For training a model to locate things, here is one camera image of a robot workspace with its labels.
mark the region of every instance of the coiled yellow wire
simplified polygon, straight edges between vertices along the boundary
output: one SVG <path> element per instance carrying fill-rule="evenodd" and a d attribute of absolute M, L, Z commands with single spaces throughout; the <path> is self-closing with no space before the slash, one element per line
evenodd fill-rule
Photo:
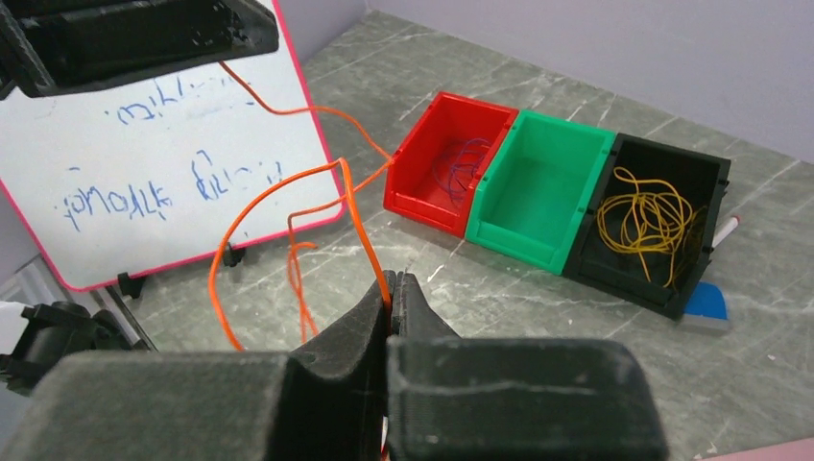
<path fill-rule="evenodd" d="M 596 209 L 596 223 L 599 236 L 605 245 L 621 255 L 638 255 L 644 276 L 652 282 L 650 270 L 644 256 L 648 253 L 670 255 L 670 276 L 662 286 L 670 286 L 675 277 L 676 253 L 685 241 L 685 236 L 697 212 L 682 197 L 670 182 L 664 180 L 639 180 L 630 170 L 617 166 L 613 175 L 620 181 L 632 184 L 635 193 L 622 194 L 605 199 Z M 661 185 L 664 192 L 643 192 L 641 187 L 648 184 Z M 622 218 L 618 239 L 608 232 L 606 220 L 614 208 L 627 206 Z"/>

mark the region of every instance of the black bracket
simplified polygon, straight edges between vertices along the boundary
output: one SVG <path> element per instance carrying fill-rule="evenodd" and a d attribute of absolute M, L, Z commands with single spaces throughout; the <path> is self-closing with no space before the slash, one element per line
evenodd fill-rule
<path fill-rule="evenodd" d="M 230 243 L 224 250 L 224 265 L 227 267 L 235 267 L 240 264 L 240 261 L 246 257 L 245 248 L 233 248 Z"/>
<path fill-rule="evenodd" d="M 131 351 L 118 321 L 107 310 L 93 317 L 83 306 L 56 302 L 25 307 L 29 324 L 11 354 L 0 354 L 0 382 L 28 396 L 64 356 L 81 351 Z"/>
<path fill-rule="evenodd" d="M 144 288 L 147 277 L 131 279 L 127 272 L 123 272 L 118 275 L 118 279 L 119 291 L 122 292 L 122 296 L 130 296 L 134 300 L 141 297 L 141 289 Z"/>

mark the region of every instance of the blue eraser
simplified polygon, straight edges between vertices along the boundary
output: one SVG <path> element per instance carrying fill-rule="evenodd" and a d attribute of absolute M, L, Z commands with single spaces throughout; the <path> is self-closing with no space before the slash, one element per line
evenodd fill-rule
<path fill-rule="evenodd" d="M 698 315 L 712 319 L 728 320 L 727 302 L 724 294 L 712 283 L 699 282 L 684 309 L 684 315 Z"/>
<path fill-rule="evenodd" d="M 730 317 L 721 290 L 711 283 L 700 282 L 687 302 L 679 328 L 712 334 L 729 332 Z"/>

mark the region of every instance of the black 3d printed part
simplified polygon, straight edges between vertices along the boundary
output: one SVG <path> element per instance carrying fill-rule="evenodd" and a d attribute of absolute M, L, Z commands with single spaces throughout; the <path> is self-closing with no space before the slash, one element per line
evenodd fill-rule
<path fill-rule="evenodd" d="M 107 89 L 271 53 L 254 0 L 0 0 L 0 61 L 30 97 Z"/>
<path fill-rule="evenodd" d="M 82 351 L 131 351 L 115 316 L 100 310 L 91 317 L 81 305 L 38 304 L 23 309 L 29 324 L 10 355 L 0 354 L 0 382 L 28 395 L 65 356 Z"/>

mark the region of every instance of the green bin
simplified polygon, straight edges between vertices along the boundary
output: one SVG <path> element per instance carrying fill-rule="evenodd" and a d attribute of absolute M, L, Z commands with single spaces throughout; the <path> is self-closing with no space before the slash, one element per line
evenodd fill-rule
<path fill-rule="evenodd" d="M 615 137 L 522 110 L 475 191 L 467 240 L 560 275 Z"/>

